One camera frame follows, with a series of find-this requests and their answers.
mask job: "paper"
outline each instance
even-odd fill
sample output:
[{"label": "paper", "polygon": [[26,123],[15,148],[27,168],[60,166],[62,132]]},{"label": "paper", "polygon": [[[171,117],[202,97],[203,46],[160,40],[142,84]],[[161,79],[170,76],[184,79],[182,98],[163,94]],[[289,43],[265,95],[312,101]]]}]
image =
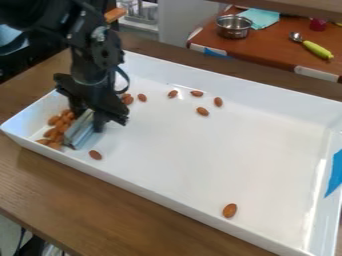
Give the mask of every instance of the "paper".
[{"label": "paper", "polygon": [[331,176],[328,184],[327,191],[324,197],[329,196],[332,192],[339,187],[342,182],[342,150],[334,155]]},{"label": "paper", "polygon": [[266,28],[279,21],[279,12],[254,8],[239,13],[238,16],[245,17],[253,21],[252,28],[255,30]]}]

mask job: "almond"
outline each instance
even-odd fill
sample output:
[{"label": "almond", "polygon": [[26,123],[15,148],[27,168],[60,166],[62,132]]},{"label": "almond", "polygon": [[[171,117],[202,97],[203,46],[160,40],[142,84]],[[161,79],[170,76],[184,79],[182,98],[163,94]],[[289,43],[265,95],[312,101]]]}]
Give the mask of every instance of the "almond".
[{"label": "almond", "polygon": [[231,218],[235,215],[236,211],[237,211],[236,204],[228,204],[226,207],[224,207],[222,214],[226,218]]},{"label": "almond", "polygon": [[176,90],[172,90],[171,92],[169,92],[169,94],[167,95],[170,99],[176,97],[178,94],[178,91]]},{"label": "almond", "polygon": [[56,138],[54,139],[54,142],[62,143],[64,140],[64,135],[59,133]]},{"label": "almond", "polygon": [[214,104],[217,106],[217,107],[221,107],[223,105],[223,101],[220,97],[216,97],[214,99]]},{"label": "almond", "polygon": [[121,95],[121,99],[127,98],[127,97],[131,97],[132,95],[130,93],[124,93]]},{"label": "almond", "polygon": [[44,133],[43,136],[44,136],[45,138],[49,138],[49,137],[51,136],[51,134],[52,134],[54,131],[57,131],[57,129],[56,129],[56,128],[51,128],[51,129],[47,130],[47,131]]},{"label": "almond", "polygon": [[48,125],[50,125],[50,126],[55,125],[55,124],[58,122],[59,119],[60,119],[59,116],[53,116],[53,117],[51,117],[51,118],[48,120]]},{"label": "almond", "polygon": [[197,113],[201,116],[209,116],[209,111],[202,107],[197,108]]},{"label": "almond", "polygon": [[50,143],[50,140],[48,139],[41,139],[41,140],[36,140],[37,143],[42,144],[42,145],[47,145]]},{"label": "almond", "polygon": [[55,141],[56,138],[58,137],[58,135],[59,135],[58,130],[57,130],[57,129],[54,129],[54,130],[51,132],[49,138],[50,138],[52,141]]},{"label": "almond", "polygon": [[124,99],[122,99],[122,102],[126,105],[130,105],[132,104],[134,101],[134,98],[132,96],[126,97]]},{"label": "almond", "polygon": [[146,101],[147,101],[146,95],[145,95],[145,94],[142,94],[142,93],[138,94],[138,99],[139,99],[140,101],[142,101],[142,102],[146,102]]},{"label": "almond", "polygon": [[71,120],[70,120],[70,118],[68,117],[68,115],[69,115],[70,113],[68,113],[68,114],[66,114],[66,115],[64,115],[64,116],[62,116],[62,121],[65,123],[65,124],[70,124],[71,123]]},{"label": "almond", "polygon": [[62,119],[58,120],[57,123],[55,124],[57,130],[59,130],[63,125],[64,125],[64,122]]},{"label": "almond", "polygon": [[67,117],[70,119],[70,120],[74,120],[75,119],[75,114],[70,112],[69,114],[67,114]]},{"label": "almond", "polygon": [[70,109],[64,109],[63,111],[62,111],[62,116],[66,116],[67,114],[69,114],[71,112],[71,110]]},{"label": "almond", "polygon": [[61,148],[61,144],[58,142],[50,142],[48,147],[58,150]]},{"label": "almond", "polygon": [[95,150],[90,150],[89,151],[89,155],[90,155],[91,158],[93,158],[95,160],[101,160],[102,159],[102,155],[99,152],[95,151]]},{"label": "almond", "polygon": [[195,97],[202,97],[203,96],[203,92],[201,91],[191,91],[192,96]]},{"label": "almond", "polygon": [[61,127],[58,128],[58,132],[65,133],[66,130],[68,130],[68,128],[69,128],[69,124],[63,124]]}]

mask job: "cable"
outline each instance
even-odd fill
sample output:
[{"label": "cable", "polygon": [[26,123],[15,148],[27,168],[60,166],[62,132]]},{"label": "cable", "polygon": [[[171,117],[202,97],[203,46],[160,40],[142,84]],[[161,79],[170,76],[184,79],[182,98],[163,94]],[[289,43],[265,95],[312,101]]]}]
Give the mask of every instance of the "cable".
[{"label": "cable", "polygon": [[24,239],[25,232],[26,232],[26,229],[21,228],[19,243],[18,243],[17,249],[15,250],[13,256],[19,256],[19,251],[20,251],[21,243],[23,242],[23,239]]}]

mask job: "blue tape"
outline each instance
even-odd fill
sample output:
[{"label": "blue tape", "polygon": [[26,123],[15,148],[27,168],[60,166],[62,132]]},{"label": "blue tape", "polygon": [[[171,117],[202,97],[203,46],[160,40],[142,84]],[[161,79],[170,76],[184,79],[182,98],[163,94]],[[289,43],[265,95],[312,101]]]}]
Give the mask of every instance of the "blue tape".
[{"label": "blue tape", "polygon": [[207,47],[204,47],[204,54],[207,54],[207,55],[210,55],[210,56],[214,56],[214,57],[232,59],[232,57],[230,57],[230,56],[227,56],[227,55],[223,55],[223,54],[214,52],[214,51],[208,49]]},{"label": "blue tape", "polygon": [[324,197],[329,196],[342,183],[342,150],[337,152],[333,157],[331,176],[327,191]]}]

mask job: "white plastic tray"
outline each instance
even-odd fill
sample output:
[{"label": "white plastic tray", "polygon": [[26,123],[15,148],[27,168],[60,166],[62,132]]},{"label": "white plastic tray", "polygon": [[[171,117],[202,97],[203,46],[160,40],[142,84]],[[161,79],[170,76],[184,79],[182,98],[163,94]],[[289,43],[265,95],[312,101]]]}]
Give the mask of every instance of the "white plastic tray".
[{"label": "white plastic tray", "polygon": [[[342,104],[127,52],[135,101],[82,150],[49,149],[49,117],[67,106],[52,92],[1,128],[14,141],[279,255],[334,254],[341,189],[324,198],[342,145]],[[168,99],[171,89],[179,97]],[[194,98],[191,88],[205,91]],[[224,99],[217,108],[215,96]],[[206,107],[209,117],[195,109]],[[103,155],[88,156],[94,149]],[[222,217],[229,203],[232,219]]]}]

